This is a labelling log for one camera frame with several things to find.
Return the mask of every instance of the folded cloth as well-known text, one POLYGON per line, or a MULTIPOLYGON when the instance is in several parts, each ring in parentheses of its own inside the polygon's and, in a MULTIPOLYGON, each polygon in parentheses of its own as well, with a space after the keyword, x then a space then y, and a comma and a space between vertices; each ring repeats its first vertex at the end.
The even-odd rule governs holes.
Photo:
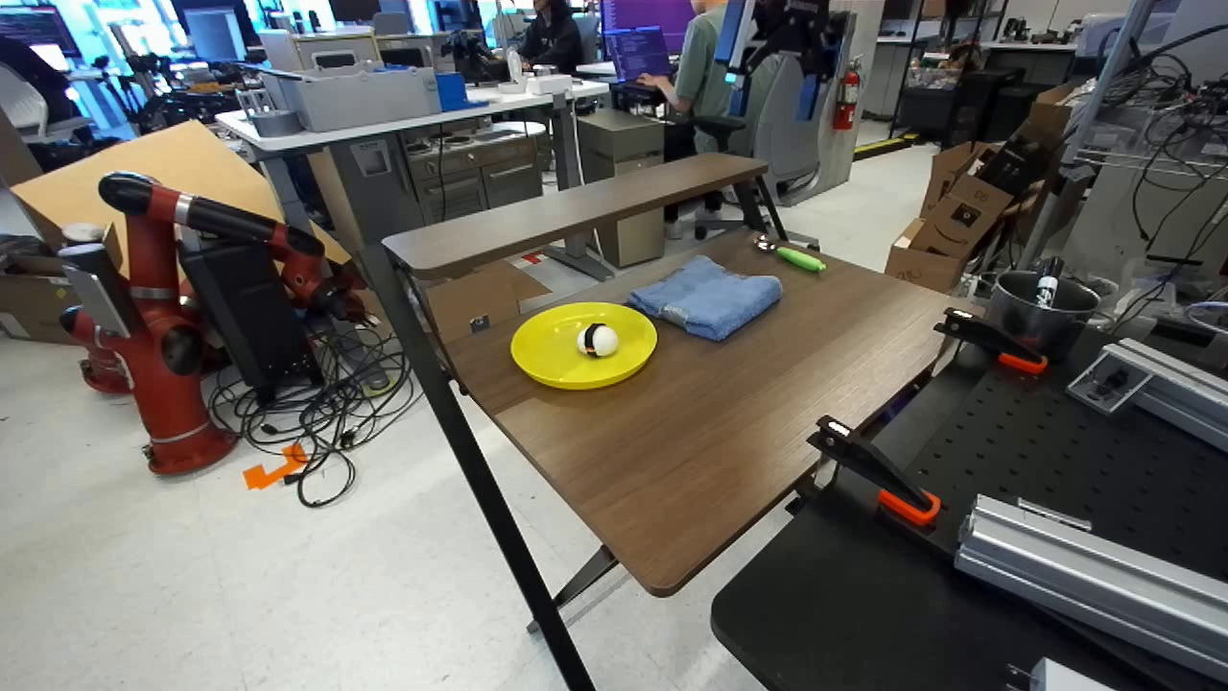
POLYGON ((664 317, 679 321, 696 337, 724 340, 732 328, 780 303, 780 291, 780 275, 724 273, 673 300, 664 317))
POLYGON ((696 258, 679 273, 673 273, 669 280, 658 280, 658 282, 628 291, 628 305, 660 317, 669 303, 676 303, 679 295, 686 295, 700 282, 719 280, 719 275, 724 275, 724 267, 719 262, 696 258))

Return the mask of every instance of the wooden table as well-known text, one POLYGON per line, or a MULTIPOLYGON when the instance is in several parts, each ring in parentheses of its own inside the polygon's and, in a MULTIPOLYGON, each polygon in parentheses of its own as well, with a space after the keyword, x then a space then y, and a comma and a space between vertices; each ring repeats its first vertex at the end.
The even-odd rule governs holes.
MULTIPOLYGON (((585 226, 746 179, 769 190, 759 160, 702 152, 637 177, 610 177, 393 233, 385 249, 412 275, 450 275, 585 226)), ((560 671, 571 685, 592 685, 557 614, 563 595, 545 595, 540 570, 520 536, 454 386, 439 373, 439 344, 426 337, 421 317, 416 317, 426 295, 417 291, 417 303, 407 300, 387 267, 387 252, 366 249, 380 303, 416 360, 421 391, 485 504, 560 671)), ((926 373, 935 354, 934 321, 943 311, 943 295, 844 262, 830 262, 824 275, 787 267, 773 252, 756 252, 746 233, 705 241, 705 252, 736 273, 775 273, 783 303, 724 344, 660 325, 649 368, 618 386, 567 395, 530 382, 507 354, 513 325, 450 344, 450 368, 466 391, 651 595, 679 591, 816 465, 816 454, 807 446, 816 413, 864 421, 926 373)))

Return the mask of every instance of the black table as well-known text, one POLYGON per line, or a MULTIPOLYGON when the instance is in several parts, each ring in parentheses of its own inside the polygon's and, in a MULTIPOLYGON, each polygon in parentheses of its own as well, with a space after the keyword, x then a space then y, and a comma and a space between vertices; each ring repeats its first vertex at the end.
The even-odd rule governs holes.
MULTIPOLYGON (((977 386, 983 368, 947 368, 875 446, 926 468, 934 446, 969 421, 969 395, 977 386)), ((954 570, 953 522, 969 509, 953 509, 935 536, 919 542, 873 519, 860 496, 864 488, 839 472, 839 492, 801 504, 713 598, 719 641, 769 685, 1006 685, 1013 666, 1039 657, 1109 685, 1212 685, 954 570)))

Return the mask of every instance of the white ball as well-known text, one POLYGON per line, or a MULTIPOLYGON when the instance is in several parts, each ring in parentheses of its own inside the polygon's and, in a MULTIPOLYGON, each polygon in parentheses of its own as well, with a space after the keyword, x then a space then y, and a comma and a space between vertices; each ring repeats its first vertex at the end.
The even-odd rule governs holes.
POLYGON ((618 354, 618 328, 610 321, 586 321, 581 332, 576 332, 576 349, 585 355, 610 355, 618 354))

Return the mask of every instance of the yellow plate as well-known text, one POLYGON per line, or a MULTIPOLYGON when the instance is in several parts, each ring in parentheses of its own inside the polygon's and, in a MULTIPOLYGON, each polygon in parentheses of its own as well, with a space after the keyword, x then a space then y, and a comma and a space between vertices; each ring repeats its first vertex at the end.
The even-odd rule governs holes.
POLYGON ((509 360, 545 386, 596 391, 640 373, 658 349, 658 325, 623 303, 560 303, 527 317, 509 337, 509 360), (585 325, 608 321, 618 332, 610 355, 576 349, 585 325))

